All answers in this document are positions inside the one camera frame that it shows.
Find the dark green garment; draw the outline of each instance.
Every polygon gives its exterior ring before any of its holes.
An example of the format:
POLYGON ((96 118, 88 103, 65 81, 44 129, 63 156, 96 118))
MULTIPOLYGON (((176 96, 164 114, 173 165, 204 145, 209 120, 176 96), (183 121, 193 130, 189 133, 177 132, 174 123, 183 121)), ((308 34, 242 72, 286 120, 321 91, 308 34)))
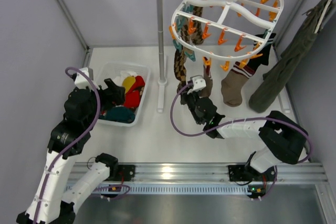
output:
POLYGON ((327 1, 321 0, 314 8, 306 12, 306 20, 295 34, 293 41, 281 54, 281 60, 263 75, 263 83, 250 97, 251 109, 258 113, 266 111, 285 87, 296 67, 316 40, 317 34, 314 34, 314 30, 327 1))

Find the white plastic bin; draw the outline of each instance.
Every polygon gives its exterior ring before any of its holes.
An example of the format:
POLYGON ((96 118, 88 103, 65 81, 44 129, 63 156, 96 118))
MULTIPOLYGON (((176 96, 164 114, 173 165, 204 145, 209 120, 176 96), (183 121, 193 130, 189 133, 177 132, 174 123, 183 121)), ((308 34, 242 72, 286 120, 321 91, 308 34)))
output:
POLYGON ((104 80, 107 78, 111 78, 113 80, 115 77, 120 76, 120 71, 134 71, 139 76, 141 76, 143 80, 145 81, 145 88, 142 93, 140 105, 135 112, 135 119, 132 123, 119 123, 119 122, 112 122, 112 121, 99 119, 98 123, 114 125, 114 126, 131 127, 137 123, 139 117, 141 116, 141 109, 142 109, 143 102, 146 99, 146 93, 147 93, 147 88, 149 85, 151 70, 147 66, 139 65, 135 63, 129 63, 129 62, 124 62, 124 61, 109 61, 101 68, 98 78, 96 79, 96 83, 98 85, 101 85, 103 89, 106 89, 107 86, 104 83, 104 80))

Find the teal cloth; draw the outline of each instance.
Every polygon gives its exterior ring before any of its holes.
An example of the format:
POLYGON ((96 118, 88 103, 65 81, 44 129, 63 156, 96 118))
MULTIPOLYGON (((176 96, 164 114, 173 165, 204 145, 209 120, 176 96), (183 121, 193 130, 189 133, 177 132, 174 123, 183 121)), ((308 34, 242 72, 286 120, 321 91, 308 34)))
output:
POLYGON ((135 114, 130 109, 120 106, 112 108, 105 116, 101 116, 100 119, 119 123, 132 123, 135 119, 135 114))

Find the table surface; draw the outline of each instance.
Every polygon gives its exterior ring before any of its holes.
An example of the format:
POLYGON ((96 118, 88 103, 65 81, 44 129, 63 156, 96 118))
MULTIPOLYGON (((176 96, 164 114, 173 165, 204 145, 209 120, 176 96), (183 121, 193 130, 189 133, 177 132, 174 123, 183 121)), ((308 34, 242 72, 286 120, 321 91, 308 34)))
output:
MULTIPOLYGON (((203 46, 207 50, 225 55, 228 46, 203 46)), ((85 145, 79 162, 86 162, 89 158, 108 153, 119 159, 120 162, 130 163, 235 163, 246 162, 250 154, 262 149, 265 145, 262 141, 251 139, 211 139, 206 135, 198 137, 185 137, 176 132, 170 122, 170 107, 176 95, 178 81, 173 72, 174 47, 164 48, 167 56, 167 79, 165 89, 164 112, 156 110, 158 102, 159 59, 157 47, 114 47, 94 48, 90 68, 97 78, 100 68, 108 61, 122 60, 146 65, 151 69, 151 77, 147 94, 138 123, 133 127, 108 126, 97 123, 91 131, 91 139, 85 145)), ((271 50, 269 66, 260 66, 256 74, 251 77, 242 89, 243 103, 231 108, 223 103, 220 82, 228 72, 224 72, 217 60, 212 62, 212 77, 214 86, 210 96, 218 107, 217 112, 231 118, 250 118, 267 116, 271 110, 281 110, 281 102, 277 98, 265 113, 256 113, 248 107, 248 99, 262 83, 262 74, 268 71, 275 63, 276 56, 271 50)), ((202 56, 196 55, 196 62, 189 59, 185 64, 187 76, 203 74, 202 56)), ((286 116, 294 120, 294 114, 287 101, 289 109, 286 116)), ((186 133, 198 133, 203 125, 197 125, 187 106, 176 103, 174 109, 174 121, 177 127, 186 133)))

